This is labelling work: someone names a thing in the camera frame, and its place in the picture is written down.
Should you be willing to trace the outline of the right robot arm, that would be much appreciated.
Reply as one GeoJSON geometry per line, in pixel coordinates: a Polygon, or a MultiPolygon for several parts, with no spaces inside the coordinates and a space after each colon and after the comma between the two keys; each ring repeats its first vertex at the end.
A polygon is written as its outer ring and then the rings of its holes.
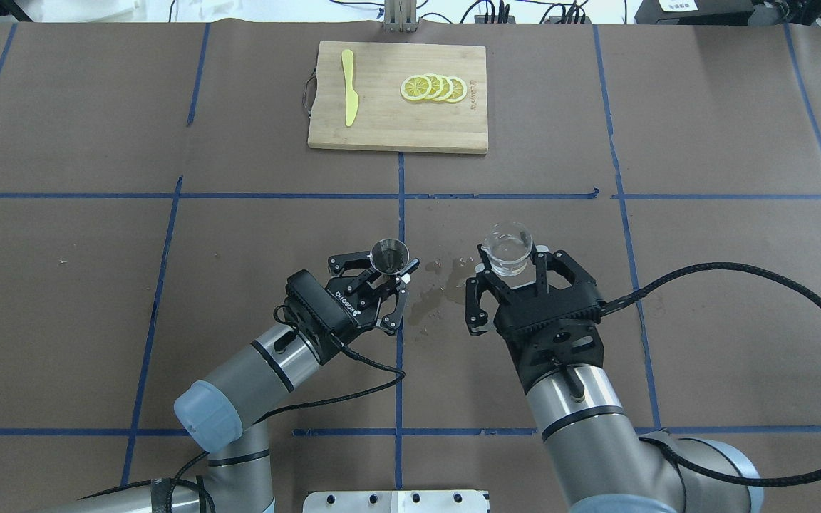
{"type": "Polygon", "coordinates": [[[732,445],[666,430],[640,435],[604,370],[601,319],[625,308],[603,300],[596,280],[570,255],[545,247],[525,261],[535,279],[512,288],[484,246],[466,283],[465,323],[506,344],[571,512],[759,512],[762,487],[715,480],[665,458],[674,451],[728,477],[758,473],[732,445]]]}

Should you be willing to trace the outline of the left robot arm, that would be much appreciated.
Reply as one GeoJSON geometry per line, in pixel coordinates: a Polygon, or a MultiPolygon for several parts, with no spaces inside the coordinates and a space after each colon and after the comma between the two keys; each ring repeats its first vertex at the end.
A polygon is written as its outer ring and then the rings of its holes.
{"type": "Polygon", "coordinates": [[[404,371],[352,350],[362,334],[397,334],[411,275],[403,247],[334,254],[330,280],[309,271],[288,277],[274,325],[174,403],[201,452],[171,477],[108,488],[56,512],[271,512],[268,421],[290,411],[335,405],[399,384],[404,371]],[[338,355],[392,374],[390,382],[335,398],[284,405],[287,396],[338,355]]]}

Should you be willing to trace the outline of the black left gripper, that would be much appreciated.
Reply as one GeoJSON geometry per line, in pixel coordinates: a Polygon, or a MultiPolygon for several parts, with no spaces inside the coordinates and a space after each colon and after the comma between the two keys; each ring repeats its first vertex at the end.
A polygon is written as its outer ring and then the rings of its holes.
{"type": "Polygon", "coordinates": [[[373,268],[371,253],[332,254],[328,257],[328,270],[332,279],[324,288],[351,312],[358,328],[342,340],[329,338],[317,342],[307,338],[296,326],[294,327],[309,342],[316,357],[334,357],[360,335],[374,329],[394,336],[402,325],[408,303],[408,284],[411,282],[411,275],[419,266],[419,259],[411,259],[410,263],[395,276],[388,276],[381,285],[374,286],[376,279],[382,275],[373,268]],[[345,276],[345,273],[350,271],[358,271],[360,274],[345,276]]]}

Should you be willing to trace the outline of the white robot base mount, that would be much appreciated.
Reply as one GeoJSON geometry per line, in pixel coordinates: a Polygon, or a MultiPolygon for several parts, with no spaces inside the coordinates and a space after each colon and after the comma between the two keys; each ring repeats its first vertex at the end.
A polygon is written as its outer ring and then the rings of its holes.
{"type": "Polygon", "coordinates": [[[490,512],[489,493],[476,489],[319,491],[303,512],[490,512]]]}

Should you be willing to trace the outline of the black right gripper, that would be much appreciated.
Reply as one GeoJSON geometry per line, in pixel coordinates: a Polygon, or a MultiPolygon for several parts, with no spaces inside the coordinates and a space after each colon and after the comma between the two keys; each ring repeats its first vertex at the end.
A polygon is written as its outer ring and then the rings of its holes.
{"type": "Polygon", "coordinates": [[[496,330],[506,343],[522,389],[560,371],[574,383],[573,367],[602,367],[605,348],[597,331],[605,305],[596,279],[563,250],[533,250],[535,281],[512,289],[481,263],[465,282],[465,325],[471,336],[496,330]],[[485,294],[498,302],[482,306],[485,294]]]}

